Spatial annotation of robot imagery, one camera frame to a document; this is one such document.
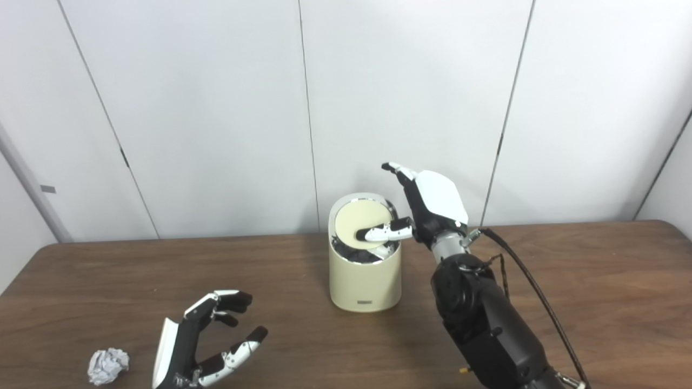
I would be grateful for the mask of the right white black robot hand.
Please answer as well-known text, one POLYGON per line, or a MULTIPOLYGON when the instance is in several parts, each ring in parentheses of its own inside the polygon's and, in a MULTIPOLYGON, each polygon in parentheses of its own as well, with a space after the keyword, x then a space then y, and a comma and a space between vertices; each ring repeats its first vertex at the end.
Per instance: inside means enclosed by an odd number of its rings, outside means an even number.
POLYGON ((394 162, 381 167, 396 176, 412 215, 360 229, 354 234, 356 239, 387 242, 414 238, 430 250, 438 264, 467 253, 461 241, 469 234, 469 215, 454 182, 440 173, 415 172, 394 162))

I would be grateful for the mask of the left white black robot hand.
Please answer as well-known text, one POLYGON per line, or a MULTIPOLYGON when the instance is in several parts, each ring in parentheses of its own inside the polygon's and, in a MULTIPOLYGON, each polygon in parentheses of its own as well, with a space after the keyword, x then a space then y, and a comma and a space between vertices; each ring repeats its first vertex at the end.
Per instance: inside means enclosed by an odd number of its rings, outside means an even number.
POLYGON ((212 291, 183 313, 180 322, 166 318, 159 339, 153 388, 208 388, 236 372, 260 347, 269 334, 258 326, 225 351, 206 360, 197 360, 201 332, 212 322, 236 327, 239 322, 232 313, 244 313, 253 297, 240 290, 212 291))

